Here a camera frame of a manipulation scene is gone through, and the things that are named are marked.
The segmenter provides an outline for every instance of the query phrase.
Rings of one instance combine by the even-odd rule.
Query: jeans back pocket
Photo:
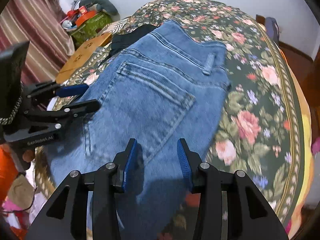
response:
[[[123,151],[129,138],[141,144],[148,162],[195,101],[164,75],[129,62],[122,63],[107,89],[101,89],[100,110],[84,118],[84,144],[88,157],[103,162]]]

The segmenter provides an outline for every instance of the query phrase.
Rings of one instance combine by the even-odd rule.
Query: metal screw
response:
[[[78,175],[79,175],[79,171],[71,171],[70,172],[70,176],[73,177],[73,178],[78,176]]]
[[[115,166],[116,166],[116,165],[115,165],[114,163],[107,163],[107,164],[106,164],[106,168],[107,168],[108,170],[113,169]]]
[[[245,176],[245,172],[239,170],[239,171],[237,171],[237,175],[238,175],[239,177],[244,177],[244,176]]]
[[[209,163],[201,163],[200,167],[203,168],[203,169],[207,169],[207,168],[210,167],[210,165],[209,165]]]

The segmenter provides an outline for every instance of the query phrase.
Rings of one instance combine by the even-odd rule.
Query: jeans seam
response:
[[[138,59],[140,59],[142,61],[149,62],[149,63],[155,64],[155,65],[158,65],[158,66],[166,67],[166,68],[174,71],[175,73],[180,75],[182,78],[184,78],[185,80],[189,81],[190,83],[192,83],[192,84],[194,84],[196,86],[205,87],[205,88],[207,88],[207,87],[217,87],[217,88],[221,88],[221,89],[223,89],[225,91],[228,91],[229,84],[226,84],[224,82],[209,82],[209,83],[197,82],[192,77],[190,77],[187,74],[185,74],[179,68],[177,68],[175,66],[172,66],[172,65],[169,65],[169,64],[166,64],[166,63],[157,62],[157,61],[155,61],[155,60],[153,60],[151,58],[148,58],[148,57],[144,56],[143,54],[141,54],[140,52],[138,52],[135,49],[126,49],[126,50],[123,50],[121,53],[122,54],[130,54],[130,55],[133,55],[133,56],[135,56],[136,58],[138,58]]]
[[[204,69],[204,67],[201,65],[200,62],[196,62],[198,61],[197,59],[195,59],[194,57],[192,57],[191,55],[185,53],[182,49],[179,49],[178,47],[174,46],[173,44],[169,43],[164,37],[162,37],[159,33],[149,33],[150,35],[154,36],[159,42],[161,42],[162,45],[164,45],[165,47],[175,51],[176,53],[178,53],[180,56],[182,56],[183,58],[185,58],[186,60],[192,62],[193,64],[195,64],[196,66],[198,66],[201,69]]]
[[[183,33],[183,35],[187,36],[188,39],[189,39],[193,44],[195,44],[196,46],[201,46],[201,47],[209,47],[209,46],[211,46],[211,47],[221,47],[221,48],[223,48],[223,49],[226,48],[226,45],[225,45],[222,41],[209,41],[209,42],[198,43],[198,42],[194,41],[194,40],[191,38],[191,36],[186,33],[186,31],[182,28],[181,24],[179,24],[176,20],[171,19],[171,20],[169,20],[169,21],[167,21],[167,22],[172,22],[172,23],[174,23],[174,24],[180,29],[180,31]],[[157,30],[155,30],[153,33],[156,33],[156,34],[158,34],[158,35],[160,35],[160,36],[162,37],[162,35],[161,35]]]
[[[172,89],[170,89],[169,87],[166,87],[164,85],[162,85],[160,82],[158,82],[157,80],[154,80],[152,78],[149,78],[148,76],[145,76],[143,75],[142,73],[138,73],[138,72],[135,72],[135,71],[130,71],[129,69],[126,68],[126,65],[129,64],[129,65],[134,65],[135,67],[139,68],[140,66],[138,65],[135,65],[135,64],[131,64],[131,63],[128,63],[128,62],[124,62],[123,63],[123,67],[121,69],[119,69],[117,71],[118,74],[122,74],[122,75],[126,75],[126,76],[129,76],[129,77],[136,77],[136,79],[140,79],[140,80],[143,80],[145,81],[146,83],[148,83],[149,85],[151,85],[152,87],[156,87],[158,88],[159,90],[161,90],[163,93],[164,93],[164,96],[173,101],[174,103],[176,103],[177,105],[182,105],[183,103],[183,99],[179,99],[179,95],[177,92],[173,91]],[[157,73],[156,71],[153,71],[153,70],[149,70],[149,71],[152,71],[156,74],[158,74],[159,76],[163,76],[161,75],[160,73]],[[183,90],[182,88],[180,88],[179,86],[177,86],[176,84],[174,84],[179,90],[180,90],[180,93],[184,93],[184,95],[186,94],[189,94],[187,91]]]
[[[103,104],[104,99],[106,98],[106,96],[110,92],[111,88],[114,86],[116,80],[119,79],[119,76],[127,76],[129,78],[133,76],[132,73],[126,68],[126,64],[128,64],[128,62],[123,62],[120,65],[120,67],[116,71],[115,76],[112,78],[110,84],[108,85],[108,88],[100,96],[99,102],[101,103],[101,105]],[[162,90],[163,93],[165,93],[166,95],[164,95],[163,93],[161,93],[161,94],[164,95],[167,100],[173,101],[174,104],[177,106],[177,110],[172,115],[172,118],[168,122],[169,128],[167,130],[167,135],[163,138],[161,143],[159,145],[157,145],[156,148],[151,148],[150,149],[150,152],[152,152],[152,153],[149,156],[146,156],[145,165],[147,164],[147,162],[152,160],[152,158],[159,152],[159,150],[163,147],[163,145],[171,137],[171,135],[173,134],[173,132],[175,131],[177,126],[180,124],[181,120],[184,118],[184,116],[190,110],[190,108],[193,106],[193,104],[194,104],[194,102],[196,100],[194,95],[192,95],[192,94],[188,93],[187,91],[183,90],[178,85],[176,85],[176,84],[174,84],[174,85],[179,89],[179,94],[180,94],[180,97],[182,97],[182,99],[180,99],[178,101],[179,103],[177,103],[177,100],[178,100],[179,96],[176,96],[177,99],[175,99],[175,98],[172,97],[172,95],[168,95],[168,93],[166,92],[168,90],[171,90],[170,88],[167,88],[166,90]],[[102,155],[93,155],[92,154],[91,138],[90,138],[90,132],[89,132],[89,129],[88,129],[90,117],[84,118],[84,120],[83,120],[85,155],[90,159],[98,160],[100,158],[103,158],[103,156]]]

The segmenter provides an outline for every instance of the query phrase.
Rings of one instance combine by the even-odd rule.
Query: pink fabric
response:
[[[320,152],[320,137],[318,137],[311,145],[311,152],[313,155],[316,155],[318,152]]]
[[[6,199],[6,201],[4,201],[4,203],[2,204],[2,208],[5,211],[14,211],[14,210],[21,210],[20,207],[18,207],[15,203],[11,202],[10,199]]]
[[[0,50],[30,40],[24,84],[54,80],[75,49],[60,25],[59,0],[10,0],[0,15]]]
[[[291,229],[291,219],[289,220],[289,223],[288,223],[287,227],[285,228],[285,231],[287,234],[289,234],[290,229]]]

